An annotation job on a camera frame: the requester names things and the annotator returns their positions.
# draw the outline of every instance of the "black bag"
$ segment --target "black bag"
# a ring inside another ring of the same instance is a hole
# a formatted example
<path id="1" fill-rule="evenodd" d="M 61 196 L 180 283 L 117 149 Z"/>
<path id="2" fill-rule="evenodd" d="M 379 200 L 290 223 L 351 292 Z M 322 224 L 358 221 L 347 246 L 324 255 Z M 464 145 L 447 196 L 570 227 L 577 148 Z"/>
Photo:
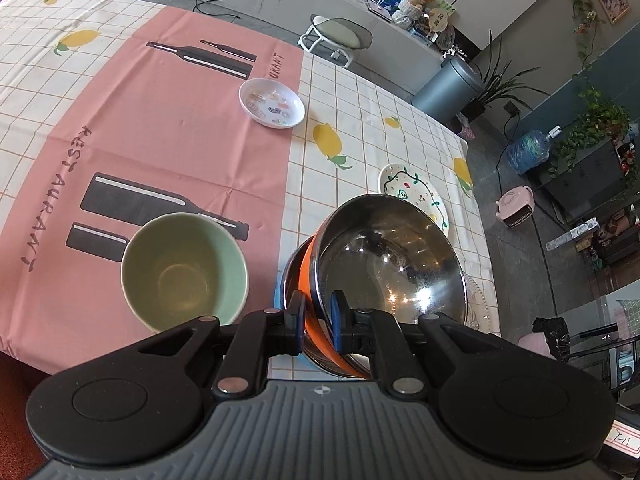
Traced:
<path id="1" fill-rule="evenodd" d="M 544 332 L 549 352 L 561 363 L 569 361 L 571 343 L 569 342 L 569 329 L 562 317 L 545 319 L 537 317 L 533 322 L 533 332 Z"/>

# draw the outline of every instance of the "white stool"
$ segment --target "white stool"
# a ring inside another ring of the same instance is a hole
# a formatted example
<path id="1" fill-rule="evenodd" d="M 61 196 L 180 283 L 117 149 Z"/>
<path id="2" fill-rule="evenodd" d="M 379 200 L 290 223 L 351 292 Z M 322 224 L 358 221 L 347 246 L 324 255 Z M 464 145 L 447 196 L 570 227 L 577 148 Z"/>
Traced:
<path id="1" fill-rule="evenodd" d="M 306 46 L 305 40 L 310 36 L 316 36 L 311 46 Z M 357 23 L 345 18 L 325 18 L 323 16 L 311 16 L 311 25 L 300 36 L 298 44 L 306 52 L 313 52 L 319 44 L 325 44 L 334 52 L 332 59 L 339 59 L 340 54 L 346 58 L 345 68 L 353 62 L 354 50 L 369 48 L 372 41 L 371 33 Z"/>

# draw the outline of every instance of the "gray trash can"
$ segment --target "gray trash can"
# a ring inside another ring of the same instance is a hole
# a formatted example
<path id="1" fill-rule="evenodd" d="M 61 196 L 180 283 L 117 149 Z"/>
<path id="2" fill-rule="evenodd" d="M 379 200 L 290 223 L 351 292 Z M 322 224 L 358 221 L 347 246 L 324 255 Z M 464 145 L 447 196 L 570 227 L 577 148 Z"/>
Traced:
<path id="1" fill-rule="evenodd" d="M 445 124 L 484 90 L 481 77 L 458 56 L 447 57 L 440 71 L 423 86 L 411 103 Z"/>

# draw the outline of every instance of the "stacked bowls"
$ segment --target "stacked bowls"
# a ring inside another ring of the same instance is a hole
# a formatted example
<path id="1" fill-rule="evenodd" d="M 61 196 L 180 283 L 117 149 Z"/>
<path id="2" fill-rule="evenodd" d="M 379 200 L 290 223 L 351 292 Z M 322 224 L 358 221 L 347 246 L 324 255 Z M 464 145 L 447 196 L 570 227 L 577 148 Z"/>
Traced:
<path id="1" fill-rule="evenodd" d="M 398 322 L 433 312 L 465 322 L 465 280 L 447 237 L 417 207 L 389 195 L 358 196 L 333 212 L 290 258 L 276 303 L 286 308 L 295 288 L 306 296 L 305 353 L 337 375 L 370 372 L 366 358 L 341 356 L 330 342 L 334 290 L 350 308 L 386 310 Z"/>

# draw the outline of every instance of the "potted plant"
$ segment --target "potted plant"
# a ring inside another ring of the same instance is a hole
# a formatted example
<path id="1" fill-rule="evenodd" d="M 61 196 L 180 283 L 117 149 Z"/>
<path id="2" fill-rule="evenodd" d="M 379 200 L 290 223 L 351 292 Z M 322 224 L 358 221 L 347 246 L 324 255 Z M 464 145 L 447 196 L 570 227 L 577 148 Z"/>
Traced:
<path id="1" fill-rule="evenodd" d="M 564 160 L 567 168 L 574 167 L 579 150 L 595 146 L 605 137 L 623 137 L 629 128 L 629 114 L 620 105 L 602 97 L 602 92 L 588 85 L 578 94 L 587 110 L 578 115 L 574 126 L 555 139 L 552 145 L 551 175 L 556 174 L 558 163 Z"/>
<path id="2" fill-rule="evenodd" d="M 602 22 L 598 18 L 591 0 L 572 0 L 573 17 L 578 23 L 573 33 L 579 38 L 578 58 L 581 70 L 572 78 L 580 78 L 584 82 L 578 95 L 584 99 L 586 111 L 579 114 L 572 126 L 564 131 L 561 137 L 554 140 L 549 173 L 555 176 L 559 165 L 564 162 L 570 170 L 574 167 L 578 152 L 596 146 L 606 137 L 622 138 L 629 128 L 629 113 L 612 100 L 603 97 L 602 92 L 591 83 L 589 74 L 593 67 L 594 39 L 598 26 Z M 625 174 L 625 184 L 630 186 L 638 175 L 638 164 L 632 164 Z"/>
<path id="3" fill-rule="evenodd" d="M 513 95 L 514 90 L 526 89 L 526 90 L 531 90 L 533 92 L 538 92 L 540 94 L 544 94 L 546 96 L 549 95 L 547 92 L 543 90 L 525 85 L 520 81 L 520 78 L 523 75 L 539 70 L 540 69 L 539 66 L 529 68 L 527 70 L 521 70 L 516 75 L 513 75 L 510 78 L 505 79 L 504 75 L 509 69 L 509 66 L 511 65 L 511 61 L 508 62 L 505 66 L 503 66 L 500 72 L 498 72 L 498 66 L 500 65 L 501 55 L 502 55 L 502 38 L 498 40 L 498 56 L 497 56 L 497 59 L 495 60 L 495 64 L 493 64 L 494 39 L 492 38 L 491 30 L 489 30 L 489 66 L 487 67 L 486 73 L 484 75 L 482 74 L 482 70 L 478 67 L 478 70 L 480 70 L 480 75 L 482 77 L 482 82 L 484 82 L 484 91 L 462 109 L 462 114 L 467 119 L 469 119 L 469 121 L 473 121 L 475 118 L 482 115 L 486 107 L 498 99 L 511 99 L 513 101 L 516 101 L 518 104 L 521 104 L 525 108 L 532 110 L 531 106 L 529 106 L 525 101 Z"/>

